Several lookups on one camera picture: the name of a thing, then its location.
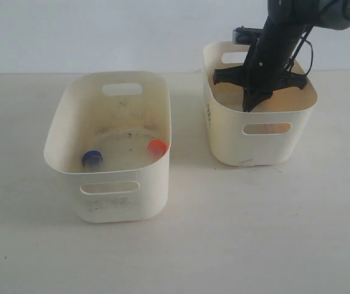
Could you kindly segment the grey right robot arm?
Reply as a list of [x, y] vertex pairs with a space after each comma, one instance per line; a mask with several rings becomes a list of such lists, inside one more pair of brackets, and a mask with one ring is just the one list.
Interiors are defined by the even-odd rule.
[[249, 47], [240, 66], [216, 69], [213, 83], [243, 89], [242, 110], [251, 112], [286, 88], [303, 89], [307, 74], [293, 73], [295, 59], [313, 28], [350, 28], [350, 1], [268, 1], [263, 28], [237, 27], [232, 42]]

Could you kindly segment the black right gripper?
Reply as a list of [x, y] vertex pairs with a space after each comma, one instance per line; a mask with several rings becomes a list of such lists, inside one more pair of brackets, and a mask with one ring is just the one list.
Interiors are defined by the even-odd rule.
[[268, 18], [259, 39], [249, 49], [240, 66], [216, 69], [213, 83], [230, 83], [242, 87], [244, 112], [269, 100], [274, 91], [307, 85], [304, 75], [286, 69], [305, 31], [305, 25], [275, 24]]

